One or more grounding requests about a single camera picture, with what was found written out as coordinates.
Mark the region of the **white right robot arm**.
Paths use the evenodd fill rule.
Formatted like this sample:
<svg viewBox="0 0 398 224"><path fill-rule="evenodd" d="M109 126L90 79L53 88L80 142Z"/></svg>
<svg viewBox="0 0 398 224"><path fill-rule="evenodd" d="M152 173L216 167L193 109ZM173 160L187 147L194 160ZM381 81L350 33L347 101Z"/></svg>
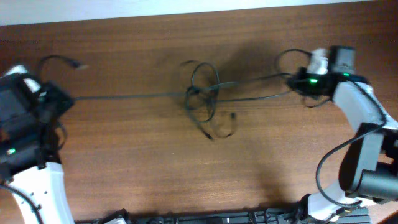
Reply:
<svg viewBox="0 0 398 224"><path fill-rule="evenodd" d="M335 223L375 204L397 201L397 121L374 95L366 78L354 68L355 49L332 46L305 52L307 67L287 79L288 87L304 98L326 97L346 116L355 135L326 153L315 171L318 192L307 194L291 211L277 212L285 223ZM326 160L348 150L338 179L327 188L320 182Z"/></svg>

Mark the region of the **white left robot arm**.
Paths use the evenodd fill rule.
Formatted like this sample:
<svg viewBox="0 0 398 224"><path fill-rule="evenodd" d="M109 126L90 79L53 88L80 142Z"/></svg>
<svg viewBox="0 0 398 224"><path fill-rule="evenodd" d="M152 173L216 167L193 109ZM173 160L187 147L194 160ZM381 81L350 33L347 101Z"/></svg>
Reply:
<svg viewBox="0 0 398 224"><path fill-rule="evenodd" d="M73 223L56 130L74 99L54 82L28 73L1 78L1 188L26 223Z"/></svg>

